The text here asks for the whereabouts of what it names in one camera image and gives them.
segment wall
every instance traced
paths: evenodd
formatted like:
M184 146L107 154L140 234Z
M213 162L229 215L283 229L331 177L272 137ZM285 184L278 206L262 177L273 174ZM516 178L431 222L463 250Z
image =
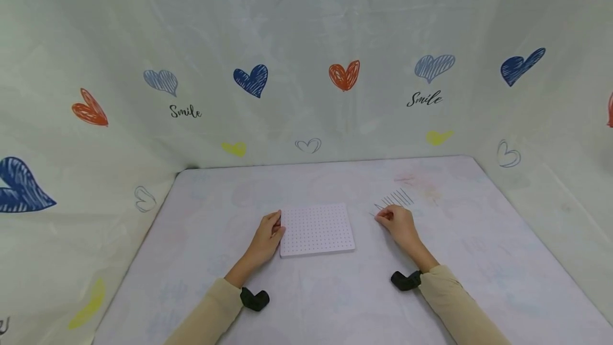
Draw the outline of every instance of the wall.
M449 154L613 320L610 2L0 0L1 157L48 196L0 162L38 209L0 215L0 341L89 343L186 167Z

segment heart outline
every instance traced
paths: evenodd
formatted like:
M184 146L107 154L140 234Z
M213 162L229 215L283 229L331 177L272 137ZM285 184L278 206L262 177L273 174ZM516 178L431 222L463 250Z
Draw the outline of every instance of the heart outline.
M440 134L438 131L432 130L432 131L428 131L428 133L425 134L425 139L428 143L431 143L433 146L439 146L443 144L444 142L446 142L451 136L453 136L453 134L455 134L455 132L453 131L447 131L447 132Z
M102 107L96 102L92 94L85 88L81 88L81 96L85 100L85 104L74 103L72 105L72 112L77 118L89 124L93 124L94 126L108 127L109 119L106 118L104 111L102 111Z
M146 188L142 185L139 185L134 189L134 197L136 197L137 199L136 203L134 203L134 207L136 207L136 209L138 209L138 211L142 213L151 211L153 208L155 208L155 205L158 204L158 202L155 200L155 197L150 194L149 191L147 191Z
M532 52L525 60L523 56L513 56L506 59L500 66L502 78L507 82L509 87L512 87L523 74L545 56L545 52L545 48L541 47L535 50L535 52Z
M508 154L513 154L515 155L515 159L513 159L512 162L508 162L506 164L500 164L500 148L504 145L504 154L502 155L502 157L507 156ZM496 157L498 159L498 163L500 165L500 167L502 168L512 168L515 167L516 165L518 165L521 162L521 154L519 153L519 151L517 150L511 150L509 151L509 144L507 143L507 140L502 139L500 140L499 143L499 147L498 150L496 151Z
M436 76L451 70L454 64L455 56L453 55L440 55L436 59L432 55L425 55L415 65L414 72L418 78L424 78L430 84Z
M258 64L253 67L250 75L237 68L234 70L233 76L234 81L248 94L261 98L262 91L268 81L268 68L263 64Z
M247 153L247 144L238 142L236 144L221 143L221 147L229 154L242 157Z
M346 71L340 64L332 64L330 68L328 68L330 80L332 80L332 83L343 92L347 92L355 86L355 83L358 82L359 74L360 60L354 60L349 63Z
M308 151L305 151L305 150L303 150L303 149L300 147L300 143L303 143L303 144L305 144L305 145L306 145L306 147L305 147L305 148L308 148L308 146L309 146L311 143L313 143L313 142L317 143L317 144L316 144L316 147L315 147L315 150L313 150L313 152L308 152ZM303 140L296 140L296 142L295 142L294 144L295 144L296 148L298 148L300 151L305 152L305 153L308 153L308 154L314 154L315 152L319 151L319 148L321 147L321 140L315 137L315 138L310 139L310 140L308 141L308 143L304 142Z
M172 72L166 70L161 70L160 72L146 70L143 72L143 78L145 79L145 82L149 84L149 87L155 88L158 91L167 92L170 95L177 97L179 80Z
M0 179L8 187L0 187L0 213L38 212L56 205L32 174L28 165L18 157L0 160Z

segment blue heart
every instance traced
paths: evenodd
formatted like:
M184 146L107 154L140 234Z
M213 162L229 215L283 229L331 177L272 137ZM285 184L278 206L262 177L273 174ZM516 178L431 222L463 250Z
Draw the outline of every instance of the blue heart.
M539 48L535 52L532 52L532 55L528 56L528 58L524 61L524 58L521 56L513 56L504 61L502 66L500 66L500 73L502 74L502 78L504 79L509 87L512 87L513 84L519 79L519 77L526 73L527 70L532 68L545 54L544 48Z
M28 166L16 157L0 160L0 179L9 187L0 187L0 213L42 211L57 203L36 184Z
M172 72L161 70L160 73L158 73L153 70L147 70L143 73L143 77L149 86L159 91L168 92L170 95L177 97L179 80L177 80L177 76Z
M428 80L430 84L436 76L453 67L453 64L455 64L453 55L440 55L436 59L432 55L425 55L415 65L415 75Z
M257 98L262 96L262 91L268 80L268 68L263 64L258 64L251 70L251 75L241 69L234 70L234 81L247 91L249 94Z

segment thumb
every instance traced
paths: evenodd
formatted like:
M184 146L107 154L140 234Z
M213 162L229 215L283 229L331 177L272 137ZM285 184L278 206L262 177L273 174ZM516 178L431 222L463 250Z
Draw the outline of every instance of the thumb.
M376 216L375 220L376 220L377 223L379 223L379 224L383 225L384 227L386 227L388 231L392 227L392 222L390 220L386 219L383 216Z
M274 235L272 235L272 237L270 238L270 240L273 242L273 244L275 245L275 248L277 247L277 245L279 245L279 243L281 243L281 239L283 238L283 235L285 234L285 227L281 227L279 228L279 230L277 232L274 233Z

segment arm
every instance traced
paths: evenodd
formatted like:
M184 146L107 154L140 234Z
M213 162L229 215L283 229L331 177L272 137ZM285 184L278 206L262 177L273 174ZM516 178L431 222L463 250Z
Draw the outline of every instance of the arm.
M241 288L251 273L266 263L277 251L285 227L281 227L281 211L263 217L249 249L206 292L164 345L214 345L241 312Z
M451 271L421 242L410 211L390 205L375 219L423 273L419 288L458 345L511 345Z

